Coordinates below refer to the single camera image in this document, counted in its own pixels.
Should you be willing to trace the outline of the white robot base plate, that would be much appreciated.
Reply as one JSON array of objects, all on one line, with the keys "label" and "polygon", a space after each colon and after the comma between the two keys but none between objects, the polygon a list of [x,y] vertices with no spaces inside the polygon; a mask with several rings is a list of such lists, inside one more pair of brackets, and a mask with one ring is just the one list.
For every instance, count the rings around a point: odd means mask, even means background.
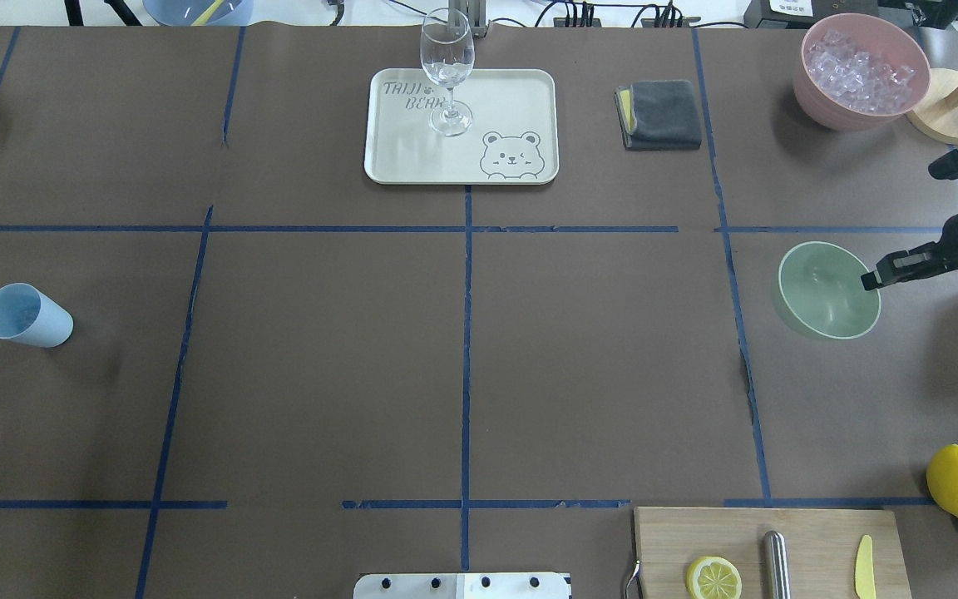
[{"label": "white robot base plate", "polygon": [[354,584],[353,598],[571,598],[558,572],[373,573]]}]

